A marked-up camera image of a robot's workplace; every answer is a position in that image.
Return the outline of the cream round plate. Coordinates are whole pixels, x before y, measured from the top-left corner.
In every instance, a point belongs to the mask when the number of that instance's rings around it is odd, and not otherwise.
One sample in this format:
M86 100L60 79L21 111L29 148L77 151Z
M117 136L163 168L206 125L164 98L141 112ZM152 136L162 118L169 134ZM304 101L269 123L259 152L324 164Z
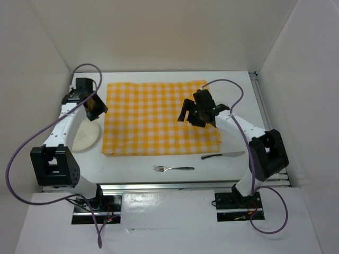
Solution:
M84 119L75 136L72 151L80 152L93 145L100 134L100 126L97 121Z

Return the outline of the clear plastic cup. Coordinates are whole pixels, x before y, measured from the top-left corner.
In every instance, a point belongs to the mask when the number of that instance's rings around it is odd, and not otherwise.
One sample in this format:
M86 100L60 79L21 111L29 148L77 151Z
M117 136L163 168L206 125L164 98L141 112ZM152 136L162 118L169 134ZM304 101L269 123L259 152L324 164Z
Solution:
M230 107L229 107L229 105L227 103L225 103L225 102L216 102L216 105L219 105L219 104L224 105L226 107L226 110L228 110L228 111L230 110Z

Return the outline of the yellow white checkered cloth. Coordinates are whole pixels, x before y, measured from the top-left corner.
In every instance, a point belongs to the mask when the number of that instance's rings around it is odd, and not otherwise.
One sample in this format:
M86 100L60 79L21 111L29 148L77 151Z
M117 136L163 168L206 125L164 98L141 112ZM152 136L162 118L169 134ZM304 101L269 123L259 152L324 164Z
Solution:
M179 122L183 101L206 80L178 83L109 83L102 153L162 156L220 151L219 131Z

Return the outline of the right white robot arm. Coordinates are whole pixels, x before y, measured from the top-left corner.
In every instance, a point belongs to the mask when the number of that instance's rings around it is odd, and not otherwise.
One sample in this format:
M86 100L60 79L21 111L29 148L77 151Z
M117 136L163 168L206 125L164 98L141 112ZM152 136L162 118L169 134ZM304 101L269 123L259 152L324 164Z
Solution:
M233 111L235 105L217 105L206 89L196 91L193 98L183 101L179 122L186 120L192 126L202 128L210 124L245 142L249 170L231 189L233 205L244 207L265 181L288 166L282 136L275 129L265 130L239 117Z

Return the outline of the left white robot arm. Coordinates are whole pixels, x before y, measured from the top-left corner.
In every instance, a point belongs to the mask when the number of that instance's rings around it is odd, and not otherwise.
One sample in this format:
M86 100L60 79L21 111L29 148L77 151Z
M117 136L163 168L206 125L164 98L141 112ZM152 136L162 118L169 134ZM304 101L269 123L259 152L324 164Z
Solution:
M95 81L77 78L76 85L61 102L61 121L40 147L31 149L30 158L39 186L68 189L72 194L86 197L85 204L92 211L104 206L103 192L99 184L81 175L81 169L73 156L76 134L84 122L88 135L98 137L96 120L108 108L100 97L93 94Z

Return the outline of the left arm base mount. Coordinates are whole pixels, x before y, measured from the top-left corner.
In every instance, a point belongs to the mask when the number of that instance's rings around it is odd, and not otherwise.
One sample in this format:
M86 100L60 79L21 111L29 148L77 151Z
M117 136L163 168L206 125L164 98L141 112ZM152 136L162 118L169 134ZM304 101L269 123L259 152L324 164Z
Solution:
M67 202L73 206L73 225L94 224L91 210L83 199L74 197ZM90 200L90 204L98 224L120 224L122 194L102 196L100 203Z

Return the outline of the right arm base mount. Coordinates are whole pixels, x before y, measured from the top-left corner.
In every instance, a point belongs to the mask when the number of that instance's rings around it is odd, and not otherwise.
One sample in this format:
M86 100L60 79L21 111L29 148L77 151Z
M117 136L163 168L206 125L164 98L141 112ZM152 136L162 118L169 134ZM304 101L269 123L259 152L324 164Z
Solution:
M238 222L253 220L265 220L261 196L257 192L240 203L236 203L232 193L215 193L215 199L211 205L216 208L218 222Z

